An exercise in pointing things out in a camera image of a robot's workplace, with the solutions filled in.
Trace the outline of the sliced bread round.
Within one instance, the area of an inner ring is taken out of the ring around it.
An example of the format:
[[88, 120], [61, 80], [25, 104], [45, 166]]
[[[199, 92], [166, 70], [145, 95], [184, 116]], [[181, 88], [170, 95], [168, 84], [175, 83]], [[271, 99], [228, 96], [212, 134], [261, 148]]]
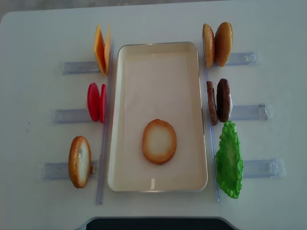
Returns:
[[84, 136], [77, 136], [69, 152], [69, 177], [76, 188], [85, 188], [91, 172], [91, 149]]
[[142, 136], [142, 151], [147, 160], [164, 164], [173, 158], [176, 148], [176, 133], [168, 122], [155, 119], [147, 124]]

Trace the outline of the red tomato slice inner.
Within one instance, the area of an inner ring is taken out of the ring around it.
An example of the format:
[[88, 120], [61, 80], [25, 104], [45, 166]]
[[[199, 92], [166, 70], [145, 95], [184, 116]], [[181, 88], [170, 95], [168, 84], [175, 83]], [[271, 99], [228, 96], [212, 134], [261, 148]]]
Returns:
[[102, 84], [100, 94], [100, 122], [105, 123], [105, 109], [106, 109], [106, 85]]

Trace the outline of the red tomato slice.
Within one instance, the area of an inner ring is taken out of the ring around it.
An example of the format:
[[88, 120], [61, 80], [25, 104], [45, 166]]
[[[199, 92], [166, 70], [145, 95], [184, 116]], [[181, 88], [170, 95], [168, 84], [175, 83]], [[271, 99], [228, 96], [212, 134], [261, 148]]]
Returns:
[[105, 109], [106, 109], [106, 85], [102, 84], [100, 94], [100, 122], [105, 123]]
[[100, 118], [100, 94], [96, 83], [91, 83], [87, 92], [87, 107], [91, 119], [97, 122]]

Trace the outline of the brown meat patty inner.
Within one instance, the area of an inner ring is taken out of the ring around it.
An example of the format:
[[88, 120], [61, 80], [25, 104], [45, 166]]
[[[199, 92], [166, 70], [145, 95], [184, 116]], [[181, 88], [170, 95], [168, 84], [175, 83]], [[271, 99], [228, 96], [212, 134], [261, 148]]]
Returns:
[[207, 95], [208, 95], [208, 108], [209, 108], [211, 123], [213, 126], [215, 126], [217, 125], [218, 117], [217, 117], [217, 110], [216, 110], [216, 105], [215, 105], [213, 83], [211, 81], [207, 81], [206, 85], [207, 85]]

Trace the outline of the red tomato slice outer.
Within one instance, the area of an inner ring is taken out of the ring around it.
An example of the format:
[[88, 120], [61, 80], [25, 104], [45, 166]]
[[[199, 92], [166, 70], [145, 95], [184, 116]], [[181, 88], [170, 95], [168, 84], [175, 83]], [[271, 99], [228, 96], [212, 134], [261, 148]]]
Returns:
[[87, 92], [87, 107], [91, 119], [97, 122], [100, 118], [100, 94], [96, 83], [91, 83]]

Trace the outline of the dark meat patty outer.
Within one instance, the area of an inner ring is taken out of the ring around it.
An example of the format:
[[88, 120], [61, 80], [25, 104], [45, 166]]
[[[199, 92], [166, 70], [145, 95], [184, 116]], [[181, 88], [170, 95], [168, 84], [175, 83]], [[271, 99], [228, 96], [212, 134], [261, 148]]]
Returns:
[[218, 119], [225, 123], [231, 113], [230, 88], [227, 79], [220, 79], [217, 85], [217, 116]]

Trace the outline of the orange cheese slice inner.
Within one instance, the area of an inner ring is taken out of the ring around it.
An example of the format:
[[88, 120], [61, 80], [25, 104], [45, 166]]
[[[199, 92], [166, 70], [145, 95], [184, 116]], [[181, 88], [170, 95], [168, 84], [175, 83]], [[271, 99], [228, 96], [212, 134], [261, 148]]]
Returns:
[[111, 26], [108, 24], [108, 30], [106, 35], [106, 42], [105, 42], [105, 64], [106, 64], [106, 75], [108, 75], [109, 66], [110, 66], [110, 52], [111, 52]]

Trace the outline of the green lettuce leaf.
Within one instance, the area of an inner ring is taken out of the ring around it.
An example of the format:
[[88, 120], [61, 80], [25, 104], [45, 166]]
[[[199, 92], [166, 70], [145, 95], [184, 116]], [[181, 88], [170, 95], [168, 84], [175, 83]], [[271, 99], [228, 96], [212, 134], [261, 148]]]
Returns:
[[229, 197], [237, 199], [242, 188], [244, 162], [236, 125], [230, 120], [224, 123], [215, 162], [219, 187]]

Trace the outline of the golden bun half outer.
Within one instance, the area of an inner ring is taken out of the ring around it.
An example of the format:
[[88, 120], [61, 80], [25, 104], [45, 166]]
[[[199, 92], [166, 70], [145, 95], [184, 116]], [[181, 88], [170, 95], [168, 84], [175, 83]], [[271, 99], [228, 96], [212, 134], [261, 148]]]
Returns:
[[233, 44], [233, 29], [229, 22], [219, 25], [215, 33], [215, 62], [218, 66], [225, 66], [230, 56]]

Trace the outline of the clear long rail left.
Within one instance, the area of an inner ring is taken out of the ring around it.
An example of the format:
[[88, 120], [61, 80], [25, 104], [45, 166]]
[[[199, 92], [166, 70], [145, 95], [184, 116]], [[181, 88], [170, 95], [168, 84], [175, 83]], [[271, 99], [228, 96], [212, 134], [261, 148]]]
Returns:
[[104, 199], [104, 189], [106, 184], [106, 173], [107, 173], [107, 156], [108, 156], [108, 145], [109, 145], [109, 132], [112, 127], [111, 125], [111, 114], [112, 114], [112, 94], [113, 94], [113, 85], [114, 85], [114, 46], [115, 42], [112, 39], [111, 42], [111, 55], [110, 55], [110, 69], [108, 75], [107, 82], [107, 94], [106, 94], [106, 119], [103, 128], [103, 139], [102, 139], [102, 147], [101, 147], [101, 155], [99, 161], [99, 174], [98, 174], [98, 183], [97, 183], [97, 191], [96, 191], [96, 205], [102, 205]]

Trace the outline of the clear long rail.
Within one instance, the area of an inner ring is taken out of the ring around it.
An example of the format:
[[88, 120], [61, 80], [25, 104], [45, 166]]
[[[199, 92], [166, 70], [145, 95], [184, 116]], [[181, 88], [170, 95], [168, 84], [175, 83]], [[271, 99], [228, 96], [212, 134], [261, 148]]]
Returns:
[[215, 200], [216, 202], [220, 201], [220, 189], [218, 182], [216, 180], [216, 162], [215, 162], [215, 140], [214, 140], [214, 130], [212, 126], [212, 121], [211, 121], [211, 116], [210, 116], [210, 111], [209, 111], [209, 102], [208, 102], [208, 94], [207, 94], [207, 69], [205, 64], [203, 63], [203, 80], [204, 80], [204, 91], [205, 91], [205, 102], [206, 102], [206, 114], [207, 114], [207, 122], [208, 122], [208, 136], [209, 136], [209, 155], [211, 158], [211, 166], [212, 166], [212, 181], [213, 181], [213, 187], [214, 187], [214, 194], [215, 194]]
[[104, 189], [106, 184], [106, 173], [107, 173], [107, 156], [108, 156], [108, 145], [109, 145], [109, 132], [112, 127], [111, 125], [111, 114], [112, 114], [112, 94], [113, 94], [113, 85], [114, 85], [114, 46], [115, 42], [112, 39], [111, 42], [111, 55], [110, 55], [110, 69], [108, 75], [107, 82], [107, 94], [106, 94], [106, 119], [103, 128], [103, 139], [102, 139], [102, 147], [101, 147], [101, 155], [99, 161], [99, 174], [98, 174], [98, 183], [97, 183], [97, 191], [96, 191], [96, 205], [102, 205], [104, 199]]

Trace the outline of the clear long rail right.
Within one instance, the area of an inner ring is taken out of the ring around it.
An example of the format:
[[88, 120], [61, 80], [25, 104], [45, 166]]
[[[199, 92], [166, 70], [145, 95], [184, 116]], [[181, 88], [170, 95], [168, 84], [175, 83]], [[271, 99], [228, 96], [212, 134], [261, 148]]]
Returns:
[[216, 180], [216, 162], [215, 162], [215, 140], [214, 140], [214, 130], [212, 126], [212, 121], [211, 121], [211, 116], [210, 116], [210, 111], [209, 111], [209, 102], [208, 102], [208, 94], [207, 94], [207, 69], [205, 64], [203, 63], [203, 80], [204, 80], [204, 91], [205, 91], [205, 102], [206, 102], [206, 114], [207, 114], [207, 122], [208, 122], [208, 136], [209, 136], [209, 155], [211, 158], [211, 166], [212, 166], [212, 181], [213, 181], [213, 187], [214, 187], [214, 194], [215, 194], [215, 200], [216, 202], [220, 201], [220, 189], [218, 182]]

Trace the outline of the clear holder rail middle left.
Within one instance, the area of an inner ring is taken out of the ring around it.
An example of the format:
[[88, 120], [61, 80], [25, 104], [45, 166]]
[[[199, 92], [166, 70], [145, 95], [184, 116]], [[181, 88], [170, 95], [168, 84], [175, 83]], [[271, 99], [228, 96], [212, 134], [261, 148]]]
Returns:
[[55, 109], [49, 112], [48, 121], [54, 124], [91, 123], [86, 109]]

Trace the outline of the clear holder rail top right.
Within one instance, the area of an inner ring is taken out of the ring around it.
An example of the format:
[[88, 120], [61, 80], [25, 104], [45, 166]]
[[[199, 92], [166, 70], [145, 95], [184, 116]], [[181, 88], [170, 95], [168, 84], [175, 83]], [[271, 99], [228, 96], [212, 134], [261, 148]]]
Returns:
[[255, 52], [240, 52], [240, 53], [231, 53], [227, 66], [238, 66], [238, 65], [255, 65], [260, 62], [260, 57]]

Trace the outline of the clear holder rail bottom left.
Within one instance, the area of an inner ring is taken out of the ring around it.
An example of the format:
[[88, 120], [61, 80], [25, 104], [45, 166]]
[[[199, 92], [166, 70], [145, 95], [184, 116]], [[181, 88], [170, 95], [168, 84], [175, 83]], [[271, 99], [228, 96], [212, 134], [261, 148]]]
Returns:
[[39, 180], [69, 180], [68, 163], [50, 163], [40, 162], [38, 164], [38, 179]]

